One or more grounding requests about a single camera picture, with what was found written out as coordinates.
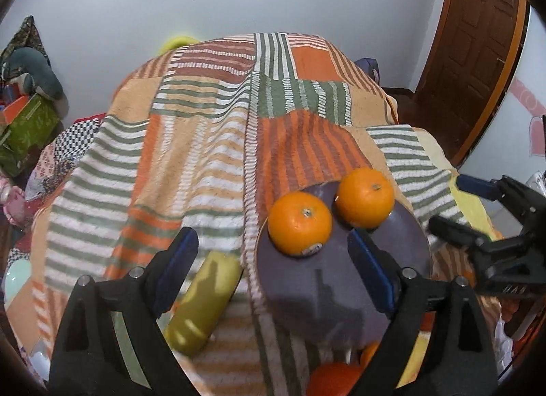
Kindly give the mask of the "yellow sugarcane piece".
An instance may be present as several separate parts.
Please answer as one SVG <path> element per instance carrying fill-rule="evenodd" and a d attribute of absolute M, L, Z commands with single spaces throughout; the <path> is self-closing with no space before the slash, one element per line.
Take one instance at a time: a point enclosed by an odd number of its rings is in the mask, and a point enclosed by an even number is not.
<path fill-rule="evenodd" d="M 193 357 L 204 348 L 242 275 L 235 255 L 217 251 L 207 255 L 164 329 L 172 350 Z"/>

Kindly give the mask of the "large orange with sticker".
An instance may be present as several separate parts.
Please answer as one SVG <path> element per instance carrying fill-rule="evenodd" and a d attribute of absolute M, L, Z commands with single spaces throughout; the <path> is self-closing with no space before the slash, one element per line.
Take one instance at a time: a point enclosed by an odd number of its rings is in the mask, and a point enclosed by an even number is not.
<path fill-rule="evenodd" d="M 320 198 L 296 191 L 275 201 L 268 212 L 267 227 L 273 246 L 281 254 L 306 258 L 329 241 L 333 217 Z"/>

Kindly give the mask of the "small tangerine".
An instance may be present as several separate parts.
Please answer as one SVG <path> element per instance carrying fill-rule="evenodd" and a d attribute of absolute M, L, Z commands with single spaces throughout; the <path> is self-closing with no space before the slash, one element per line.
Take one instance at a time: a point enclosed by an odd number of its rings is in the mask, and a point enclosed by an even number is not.
<path fill-rule="evenodd" d="M 361 369 L 364 370 L 368 367 L 379 345 L 380 342 L 378 340 L 374 340 L 364 347 L 364 349 L 361 351 L 359 359 Z"/>

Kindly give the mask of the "red tomato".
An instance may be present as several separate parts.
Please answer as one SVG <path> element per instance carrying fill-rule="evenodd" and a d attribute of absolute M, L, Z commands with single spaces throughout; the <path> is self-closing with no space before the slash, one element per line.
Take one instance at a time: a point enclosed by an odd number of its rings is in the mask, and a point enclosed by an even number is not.
<path fill-rule="evenodd" d="M 306 396 L 345 396 L 360 379 L 360 366 L 346 363 L 328 363 L 319 366 L 308 381 Z"/>

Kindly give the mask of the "dark purple plate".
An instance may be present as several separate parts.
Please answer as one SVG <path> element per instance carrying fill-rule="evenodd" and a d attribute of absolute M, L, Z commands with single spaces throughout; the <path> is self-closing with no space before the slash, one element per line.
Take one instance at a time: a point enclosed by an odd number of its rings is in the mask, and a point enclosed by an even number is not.
<path fill-rule="evenodd" d="M 329 242 L 309 258 L 282 255 L 262 226 L 257 277 L 269 312 L 292 334 L 319 346 L 362 348 L 380 340 L 389 319 L 374 308 L 348 250 L 350 228 L 333 220 Z M 378 248 L 402 267 L 432 275 L 429 239 L 401 202 L 371 233 Z"/>

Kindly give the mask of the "brown wooden door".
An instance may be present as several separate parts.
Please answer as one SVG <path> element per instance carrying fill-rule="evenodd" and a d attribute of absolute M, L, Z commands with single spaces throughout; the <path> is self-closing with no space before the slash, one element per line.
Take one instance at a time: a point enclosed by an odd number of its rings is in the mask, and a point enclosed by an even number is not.
<path fill-rule="evenodd" d="M 416 103 L 452 165 L 464 161 L 494 115 L 527 18 L 527 0 L 443 1 Z"/>

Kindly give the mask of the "pink toy figure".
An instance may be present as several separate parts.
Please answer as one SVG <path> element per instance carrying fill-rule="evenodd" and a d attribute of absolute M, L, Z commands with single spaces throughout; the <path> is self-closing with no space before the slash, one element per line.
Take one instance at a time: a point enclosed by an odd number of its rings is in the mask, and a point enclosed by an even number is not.
<path fill-rule="evenodd" d="M 1 208 L 11 225 L 25 226 L 24 192 L 5 177 L 1 178 Z"/>

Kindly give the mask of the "checkered patchwork quilt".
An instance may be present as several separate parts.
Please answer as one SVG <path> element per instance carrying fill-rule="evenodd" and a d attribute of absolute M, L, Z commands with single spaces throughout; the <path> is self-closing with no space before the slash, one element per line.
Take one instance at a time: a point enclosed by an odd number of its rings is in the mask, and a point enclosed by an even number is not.
<path fill-rule="evenodd" d="M 104 117 L 102 113 L 77 120 L 42 150 L 21 188 L 25 197 L 25 226 L 30 224 L 49 195 L 76 168 L 99 131 Z"/>

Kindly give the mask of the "striped patchwork blanket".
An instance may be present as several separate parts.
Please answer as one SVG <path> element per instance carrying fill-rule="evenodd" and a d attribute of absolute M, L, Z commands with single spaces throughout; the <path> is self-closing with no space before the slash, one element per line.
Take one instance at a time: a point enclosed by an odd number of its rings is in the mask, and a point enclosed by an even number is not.
<path fill-rule="evenodd" d="M 493 233 L 434 139 L 399 124 L 394 98 L 318 36 L 230 36 L 146 62 L 37 210 L 32 299 L 44 343 L 79 276 L 118 278 L 190 226 L 199 261 L 221 251 L 245 271 L 215 339 L 181 368 L 204 395 L 303 394 L 342 351 L 273 320 L 258 289 L 258 232 L 281 195 L 359 167 L 381 171 L 420 224 L 440 214 Z"/>

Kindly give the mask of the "green storage box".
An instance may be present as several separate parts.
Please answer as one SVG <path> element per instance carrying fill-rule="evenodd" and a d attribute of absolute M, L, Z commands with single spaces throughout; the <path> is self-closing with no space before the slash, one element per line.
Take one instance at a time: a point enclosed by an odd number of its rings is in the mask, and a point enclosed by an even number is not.
<path fill-rule="evenodd" d="M 51 142 L 59 117 L 52 102 L 39 94 L 22 97 L 23 103 L 1 134 L 1 169 L 17 177 L 39 159 Z"/>

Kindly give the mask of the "yellow curved pillow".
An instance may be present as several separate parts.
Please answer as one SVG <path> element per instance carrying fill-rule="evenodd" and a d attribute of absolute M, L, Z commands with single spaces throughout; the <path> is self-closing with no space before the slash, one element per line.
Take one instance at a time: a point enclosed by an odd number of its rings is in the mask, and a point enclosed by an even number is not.
<path fill-rule="evenodd" d="M 167 41 L 165 41 L 160 49 L 158 54 L 164 54 L 166 52 L 171 52 L 173 49 L 178 49 L 180 47 L 191 46 L 199 43 L 199 40 L 193 38 L 192 36 L 175 36 Z"/>

